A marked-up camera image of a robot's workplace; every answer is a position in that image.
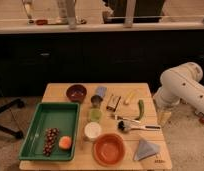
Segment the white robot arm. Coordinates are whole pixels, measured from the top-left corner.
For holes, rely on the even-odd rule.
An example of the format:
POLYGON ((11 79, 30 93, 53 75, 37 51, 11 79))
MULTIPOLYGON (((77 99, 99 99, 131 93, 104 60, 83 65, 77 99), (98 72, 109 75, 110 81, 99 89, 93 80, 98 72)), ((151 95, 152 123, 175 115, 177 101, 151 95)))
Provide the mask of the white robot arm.
POLYGON ((204 124, 204 86, 200 84, 203 70, 195 62, 187 62, 165 70, 160 76, 161 86, 153 99, 158 113, 164 116, 181 100, 192 105, 199 122, 204 124))

